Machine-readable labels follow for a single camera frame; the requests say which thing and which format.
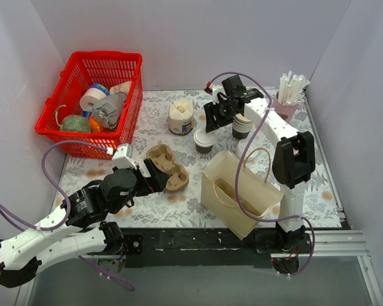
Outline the kraft paper bag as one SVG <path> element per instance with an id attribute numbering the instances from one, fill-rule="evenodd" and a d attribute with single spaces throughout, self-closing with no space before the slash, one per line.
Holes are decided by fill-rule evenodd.
<path id="1" fill-rule="evenodd" d="M 222 151 L 212 158 L 202 174 L 201 204 L 243 240 L 258 225 L 256 219 L 262 219 L 270 214 L 273 207 L 283 198 L 283 193 L 270 183 L 267 177 L 256 175 L 246 165 L 242 165 L 236 184 L 239 162 L 240 160 L 229 151 Z M 237 207 L 227 208 L 216 198 L 212 184 L 219 179 L 225 180 L 235 190 Z M 228 205 L 233 204 L 232 199 L 221 190 L 217 192 Z M 255 216 L 246 211 L 240 198 L 248 201 L 260 215 Z"/>

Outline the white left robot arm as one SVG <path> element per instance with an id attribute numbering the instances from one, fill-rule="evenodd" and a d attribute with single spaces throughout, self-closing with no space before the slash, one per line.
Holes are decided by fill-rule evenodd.
<path id="1" fill-rule="evenodd" d="M 127 244 L 108 214 L 132 207 L 134 198 L 160 193 L 169 175 L 151 159 L 144 160 L 150 175 L 139 166 L 114 167 L 111 174 L 93 180 L 68 196 L 53 212 L 23 232 L 0 240 L 0 285 L 21 286 L 46 268 L 84 254 L 123 254 Z"/>

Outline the white cup lid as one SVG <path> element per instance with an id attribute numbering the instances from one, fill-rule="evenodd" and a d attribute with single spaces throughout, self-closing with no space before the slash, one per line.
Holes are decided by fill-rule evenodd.
<path id="1" fill-rule="evenodd" d="M 211 147 L 216 141 L 215 133 L 207 133 L 205 129 L 197 129 L 193 135 L 194 143 L 199 147 Z"/>

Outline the black paper coffee cup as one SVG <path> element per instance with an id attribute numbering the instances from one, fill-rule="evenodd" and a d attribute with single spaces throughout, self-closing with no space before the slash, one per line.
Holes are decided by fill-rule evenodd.
<path id="1" fill-rule="evenodd" d="M 209 154 L 213 149 L 213 145 L 208 146 L 208 147 L 204 147 L 204 146 L 200 146 L 199 144 L 196 143 L 195 148 L 199 154 Z"/>

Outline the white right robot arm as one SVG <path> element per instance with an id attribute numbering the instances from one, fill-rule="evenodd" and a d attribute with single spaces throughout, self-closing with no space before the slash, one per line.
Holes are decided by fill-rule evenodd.
<path id="1" fill-rule="evenodd" d="M 303 199 L 307 183 L 315 170 L 315 145 L 311 132 L 300 132 L 289 125 L 271 107 L 272 97 L 262 86 L 247 89 L 243 74 L 225 72 L 223 91 L 215 91 L 208 81 L 205 92 L 212 102 L 204 105 L 207 133 L 231 123 L 240 113 L 257 125 L 255 133 L 263 132 L 275 148 L 271 170 L 283 197 L 275 223 L 276 248 L 290 253 L 305 239 L 305 229 L 312 225 L 303 216 Z"/>

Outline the brown pulp cup carrier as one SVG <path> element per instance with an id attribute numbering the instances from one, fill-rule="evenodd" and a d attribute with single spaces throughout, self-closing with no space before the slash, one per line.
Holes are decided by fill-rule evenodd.
<path id="1" fill-rule="evenodd" d="M 189 173 L 180 163 L 176 162 L 173 150 L 166 144 L 158 144 L 147 150 L 146 158 L 170 177 L 165 190 L 171 193 L 184 191 L 189 183 Z"/>

